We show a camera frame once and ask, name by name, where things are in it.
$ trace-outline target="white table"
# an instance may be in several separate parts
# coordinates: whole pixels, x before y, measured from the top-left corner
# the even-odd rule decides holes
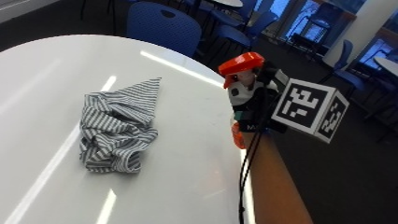
[[[239,150],[222,78],[174,51],[70,35],[0,53],[0,223],[236,223]],[[83,95],[162,77],[138,174],[78,160]]]
[[[239,0],[206,0],[206,1],[215,4],[218,7],[239,8],[243,6]]]
[[[398,79],[398,63],[395,63],[394,61],[386,59],[386,58],[380,58],[380,57],[374,57],[372,59],[375,61],[375,63],[384,68],[391,74],[392,76]]]

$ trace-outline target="black cable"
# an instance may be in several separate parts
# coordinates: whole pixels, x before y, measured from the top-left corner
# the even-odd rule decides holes
[[[275,96],[275,98],[272,99],[272,101],[270,102],[268,106],[266,108],[263,108],[264,110],[262,110],[263,112],[263,117],[260,118],[260,121],[258,123],[258,126],[256,126],[256,129],[255,129],[255,134],[251,138],[251,141],[250,141],[250,145],[248,147],[246,148],[246,155],[244,155],[244,159],[243,159],[243,163],[240,165],[240,169],[239,169],[239,177],[238,177],[238,223],[239,224],[243,224],[244,221],[243,221],[243,212],[244,212],[244,207],[242,205],[242,196],[243,196],[243,190],[244,190],[244,184],[246,184],[246,179],[247,179],[247,176],[248,176],[248,171],[250,171],[250,167],[251,167],[251,164],[252,164],[252,160],[254,160],[254,157],[255,157],[255,152],[256,152],[256,148],[258,148],[258,144],[259,144],[259,139],[260,139],[260,134],[262,134],[262,130],[266,126],[266,122],[267,122],[267,114],[268,114],[268,109],[272,108],[274,106],[274,102],[275,100],[279,98],[279,94]],[[264,98],[263,98],[263,107],[267,105],[267,89],[264,87]],[[247,163],[247,169],[246,169],[246,172],[244,172],[244,176],[242,178],[242,173],[243,173],[243,169],[244,169],[244,164],[246,164],[246,161],[247,161],[247,158],[250,156],[250,153],[251,153],[251,157],[248,159],[248,163]]]

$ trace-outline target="round table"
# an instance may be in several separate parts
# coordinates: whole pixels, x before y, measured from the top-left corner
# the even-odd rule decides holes
[[[239,0],[206,0],[215,4],[218,7],[239,8],[243,6]]]
[[[391,76],[398,80],[398,63],[380,57],[374,57],[372,60],[383,69],[388,71]]]
[[[102,35],[0,53],[1,223],[236,223],[239,151],[223,79],[174,51]],[[161,77],[138,174],[78,160],[85,94]]]

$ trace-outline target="blue chair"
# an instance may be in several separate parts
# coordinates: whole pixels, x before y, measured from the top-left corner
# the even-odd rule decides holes
[[[355,90],[364,90],[364,83],[362,79],[351,74],[350,72],[342,70],[342,68],[348,64],[347,59],[351,52],[351,42],[348,40],[343,41],[343,50],[339,56],[336,63],[334,64],[331,72],[318,81],[318,84],[323,84],[331,77],[338,77],[344,82],[350,84],[350,89],[346,92],[346,98],[350,99],[350,96]]]
[[[240,52],[247,49],[251,51],[252,45],[256,42],[256,37],[260,34],[260,32],[264,30],[264,28],[278,20],[276,15],[271,11],[266,11],[260,14],[256,21],[254,22],[252,26],[248,27],[242,33],[238,29],[229,25],[221,25],[217,30],[217,38],[214,39],[210,48],[214,46],[218,38],[226,38],[229,40],[229,48],[231,47],[231,43],[235,43],[238,46],[240,46]],[[218,52],[221,51],[223,45],[226,42],[222,43],[219,46],[217,53],[213,55],[209,63],[214,60],[215,56],[218,55]]]
[[[171,7],[138,2],[127,11],[126,37],[194,55],[201,29],[197,21]]]
[[[255,0],[244,0],[242,1],[242,7],[236,9],[236,14],[239,16],[239,20],[236,20],[234,17],[227,15],[225,12],[221,10],[213,10],[210,12],[210,16],[206,17],[205,19],[205,24],[209,23],[209,18],[211,17],[214,19],[214,22],[217,21],[219,25],[229,25],[231,27],[239,28],[239,27],[246,27],[248,20],[251,18],[252,10],[255,7]],[[213,24],[211,28],[211,34],[214,31],[215,25]]]

